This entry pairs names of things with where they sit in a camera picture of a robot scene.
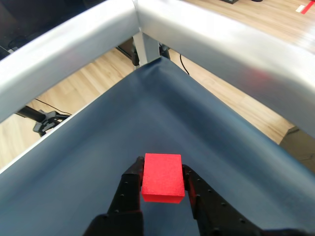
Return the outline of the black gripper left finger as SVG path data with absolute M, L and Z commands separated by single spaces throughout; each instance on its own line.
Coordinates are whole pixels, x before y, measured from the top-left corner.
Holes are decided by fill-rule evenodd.
M 144 157 L 137 157 L 121 176 L 119 186 L 106 214 L 96 216 L 85 236 L 142 236 L 143 213 L 140 190 L 144 172 Z

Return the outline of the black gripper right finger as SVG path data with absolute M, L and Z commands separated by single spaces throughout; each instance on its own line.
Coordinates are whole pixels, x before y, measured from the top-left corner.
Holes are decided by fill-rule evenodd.
M 306 236 L 299 229 L 263 230 L 229 204 L 187 165 L 182 166 L 193 218 L 201 236 Z

